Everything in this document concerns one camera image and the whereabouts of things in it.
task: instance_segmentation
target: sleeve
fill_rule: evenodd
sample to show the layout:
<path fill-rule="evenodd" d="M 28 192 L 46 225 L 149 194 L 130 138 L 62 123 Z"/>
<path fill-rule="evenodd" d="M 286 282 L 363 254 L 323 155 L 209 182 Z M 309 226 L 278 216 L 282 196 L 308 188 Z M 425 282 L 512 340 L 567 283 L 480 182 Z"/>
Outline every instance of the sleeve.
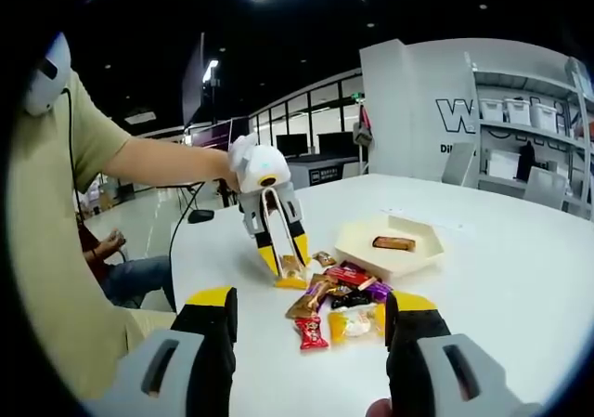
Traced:
<path fill-rule="evenodd" d="M 72 157 L 76 188 L 86 192 L 106 163 L 125 145 L 130 134 L 93 104 L 78 74 L 72 73 Z"/>

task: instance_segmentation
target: white table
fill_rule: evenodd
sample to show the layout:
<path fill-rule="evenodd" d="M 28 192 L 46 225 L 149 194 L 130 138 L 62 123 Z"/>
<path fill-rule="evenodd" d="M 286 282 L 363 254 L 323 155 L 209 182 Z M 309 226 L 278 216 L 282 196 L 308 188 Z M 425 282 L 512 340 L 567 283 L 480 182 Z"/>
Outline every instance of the white table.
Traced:
<path fill-rule="evenodd" d="M 504 366 L 521 400 L 546 402 L 577 360 L 594 322 L 591 222 L 403 177 L 349 178 L 298 190 L 297 197 L 310 253 L 332 252 L 341 223 L 382 211 L 434 224 L 445 247 L 438 267 L 392 284 L 433 300 L 452 333 L 468 334 Z M 272 286 L 241 219 L 234 207 L 211 222 L 184 223 L 172 254 L 178 309 L 196 291 L 238 289 L 231 415 L 364 416 L 372 401 L 389 397 L 385 347 L 367 341 L 300 353 L 300 337 L 284 314 L 301 293 Z"/>

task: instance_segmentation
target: white hexagonal tray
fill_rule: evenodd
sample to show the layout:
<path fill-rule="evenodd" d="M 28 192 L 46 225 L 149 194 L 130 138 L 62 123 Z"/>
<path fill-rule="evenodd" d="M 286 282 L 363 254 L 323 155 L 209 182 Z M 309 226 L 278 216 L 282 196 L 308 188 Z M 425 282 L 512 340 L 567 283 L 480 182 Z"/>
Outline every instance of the white hexagonal tray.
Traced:
<path fill-rule="evenodd" d="M 378 236 L 413 239 L 417 243 L 415 252 L 374 248 L 372 243 Z M 444 252 L 444 247 L 431 225 L 383 215 L 344 224 L 336 241 L 336 251 L 340 258 L 389 279 L 430 265 Z"/>

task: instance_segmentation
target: black ceiling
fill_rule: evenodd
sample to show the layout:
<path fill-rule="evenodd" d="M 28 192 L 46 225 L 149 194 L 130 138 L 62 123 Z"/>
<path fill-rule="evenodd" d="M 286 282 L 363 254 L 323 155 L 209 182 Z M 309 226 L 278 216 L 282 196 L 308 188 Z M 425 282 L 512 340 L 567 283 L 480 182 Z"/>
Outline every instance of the black ceiling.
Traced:
<path fill-rule="evenodd" d="M 96 104 L 140 134 L 181 125 L 181 75 L 200 32 L 206 57 L 220 59 L 215 114 L 223 119 L 358 67 L 361 47 L 394 38 L 410 44 L 496 37 L 588 59 L 592 47 L 583 41 L 591 23 L 579 16 L 586 6 L 575 0 L 92 0 L 66 34 L 72 66 Z M 157 121 L 123 121 L 145 109 Z"/>

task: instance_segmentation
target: shelving unit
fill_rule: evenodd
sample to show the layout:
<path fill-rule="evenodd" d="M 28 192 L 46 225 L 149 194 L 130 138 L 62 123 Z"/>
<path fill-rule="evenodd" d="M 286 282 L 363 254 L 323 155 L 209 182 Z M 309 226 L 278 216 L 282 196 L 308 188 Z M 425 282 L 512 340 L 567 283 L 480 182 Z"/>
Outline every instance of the shelving unit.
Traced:
<path fill-rule="evenodd" d="M 471 57 L 467 55 L 467 62 L 470 67 L 470 73 L 472 78 L 472 96 L 474 98 L 474 106 L 477 109 L 472 111 L 473 119 L 475 124 L 478 125 L 475 134 L 476 149 L 479 150 L 479 159 L 482 159 L 483 147 L 482 147 L 482 132 L 485 129 L 497 129 L 506 131 L 508 133 L 524 134 L 531 137 L 544 138 L 546 140 L 553 140 L 558 143 L 567 145 L 567 152 L 569 154 L 569 173 L 570 177 L 574 171 L 574 158 L 579 158 L 584 161 L 585 172 L 583 173 L 584 183 L 582 186 L 582 192 L 574 197 L 565 196 L 565 203 L 575 205 L 579 207 L 579 215 L 584 218 L 590 218 L 594 221 L 594 212 L 592 211 L 592 205 L 588 204 L 588 191 L 592 179 L 594 176 L 591 173 L 591 162 L 594 159 L 594 146 L 590 143 L 589 130 L 588 130 L 588 115 L 594 114 L 594 100 L 586 98 L 583 90 L 580 86 L 579 80 L 574 75 L 573 85 L 562 83 L 559 81 L 551 80 L 539 75 L 521 73 L 521 72 L 508 72 L 502 70 L 492 69 L 479 69 L 471 63 Z M 555 98 L 560 102 L 565 103 L 567 111 L 569 112 L 569 106 L 576 107 L 581 116 L 581 120 L 584 126 L 584 137 L 577 139 L 569 136 L 570 125 L 565 125 L 565 131 L 560 133 L 554 133 L 545 129 L 536 128 L 524 124 L 511 124 L 503 122 L 488 122 L 480 118 L 479 113 L 479 96 L 478 91 L 480 88 L 500 88 L 507 89 L 510 91 L 526 91 L 534 94 L 538 94 L 545 97 Z M 477 188 L 480 188 L 482 183 L 489 183 L 500 185 L 513 189 L 524 190 L 526 183 L 519 180 L 510 180 L 506 178 L 493 177 L 484 173 L 480 173 L 480 164 L 475 165 L 475 171 L 477 175 Z"/>

